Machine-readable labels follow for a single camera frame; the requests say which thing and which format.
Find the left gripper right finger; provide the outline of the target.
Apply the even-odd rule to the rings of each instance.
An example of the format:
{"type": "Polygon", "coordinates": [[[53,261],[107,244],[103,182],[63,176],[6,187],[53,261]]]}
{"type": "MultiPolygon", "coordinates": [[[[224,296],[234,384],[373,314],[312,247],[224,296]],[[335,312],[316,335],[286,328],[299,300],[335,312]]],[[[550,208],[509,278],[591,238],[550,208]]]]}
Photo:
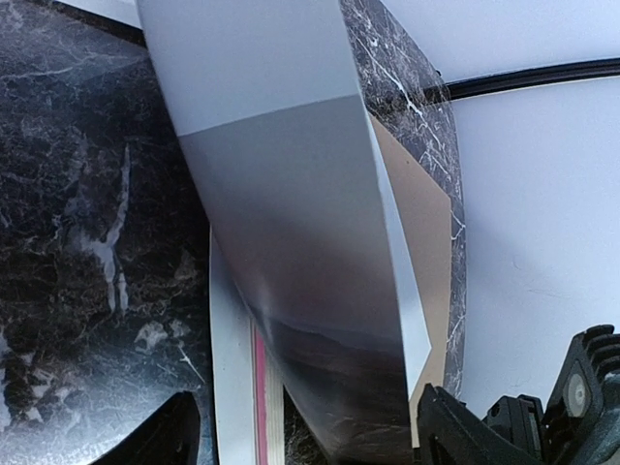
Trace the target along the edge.
{"type": "Polygon", "coordinates": [[[531,464],[533,457],[499,436],[441,387],[424,386],[418,402],[422,464],[531,464]]]}

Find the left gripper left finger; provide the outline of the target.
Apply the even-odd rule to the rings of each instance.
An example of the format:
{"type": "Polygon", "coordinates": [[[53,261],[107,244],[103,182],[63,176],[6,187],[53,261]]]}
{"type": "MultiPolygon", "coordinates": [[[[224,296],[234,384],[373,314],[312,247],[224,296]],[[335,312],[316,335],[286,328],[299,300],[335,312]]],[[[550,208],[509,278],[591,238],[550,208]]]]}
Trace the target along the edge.
{"type": "Polygon", "coordinates": [[[196,465],[200,438],[195,396],[180,391],[92,465],[196,465]]]}

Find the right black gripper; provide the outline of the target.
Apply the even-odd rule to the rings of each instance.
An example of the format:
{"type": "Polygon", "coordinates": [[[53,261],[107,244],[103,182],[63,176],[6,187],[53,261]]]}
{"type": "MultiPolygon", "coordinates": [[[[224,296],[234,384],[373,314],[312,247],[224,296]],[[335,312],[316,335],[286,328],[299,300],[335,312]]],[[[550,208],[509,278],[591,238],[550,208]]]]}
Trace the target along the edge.
{"type": "Polygon", "coordinates": [[[619,333],[613,325],[580,332],[545,404],[503,396],[483,422],[543,464],[617,464],[619,333]]]}

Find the pink wooden picture frame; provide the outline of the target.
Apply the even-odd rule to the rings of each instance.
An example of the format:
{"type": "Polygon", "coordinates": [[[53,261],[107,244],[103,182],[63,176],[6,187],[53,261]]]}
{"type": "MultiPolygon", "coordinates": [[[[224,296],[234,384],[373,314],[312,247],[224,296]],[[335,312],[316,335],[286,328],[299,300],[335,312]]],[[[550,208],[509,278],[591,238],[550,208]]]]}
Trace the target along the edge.
{"type": "Polygon", "coordinates": [[[251,328],[256,463],[285,465],[284,386],[257,325],[251,328]]]}

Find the white mat board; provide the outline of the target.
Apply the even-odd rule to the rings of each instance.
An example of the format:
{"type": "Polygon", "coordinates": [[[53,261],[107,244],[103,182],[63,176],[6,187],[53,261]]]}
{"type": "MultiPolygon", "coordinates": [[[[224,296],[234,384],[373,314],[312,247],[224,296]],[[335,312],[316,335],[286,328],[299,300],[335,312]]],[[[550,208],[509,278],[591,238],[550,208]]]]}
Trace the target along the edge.
{"type": "Polygon", "coordinates": [[[257,462],[252,327],[214,235],[208,288],[218,460],[252,465],[257,462]]]}

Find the brown backing board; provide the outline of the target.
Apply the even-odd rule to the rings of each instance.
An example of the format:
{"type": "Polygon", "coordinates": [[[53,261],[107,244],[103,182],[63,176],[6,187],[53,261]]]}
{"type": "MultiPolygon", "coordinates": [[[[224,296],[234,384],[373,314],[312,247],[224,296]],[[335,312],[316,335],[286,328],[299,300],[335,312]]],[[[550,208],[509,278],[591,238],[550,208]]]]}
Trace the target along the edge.
{"type": "Polygon", "coordinates": [[[414,157],[375,117],[370,118],[381,150],[415,273],[420,312],[416,330],[428,336],[428,350],[404,345],[422,366],[409,395],[412,446],[419,446],[418,403],[423,387],[445,378],[450,320],[450,199],[414,157]]]}

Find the canyon photo print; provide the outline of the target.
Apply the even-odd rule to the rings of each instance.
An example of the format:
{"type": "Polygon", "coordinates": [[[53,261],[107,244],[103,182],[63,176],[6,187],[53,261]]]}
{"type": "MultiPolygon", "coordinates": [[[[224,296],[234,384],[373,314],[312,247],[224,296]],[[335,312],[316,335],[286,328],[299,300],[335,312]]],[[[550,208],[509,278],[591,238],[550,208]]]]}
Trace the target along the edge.
{"type": "Polygon", "coordinates": [[[296,408],[333,463],[409,463],[430,340],[339,3],[137,7],[217,245],[296,408]]]}

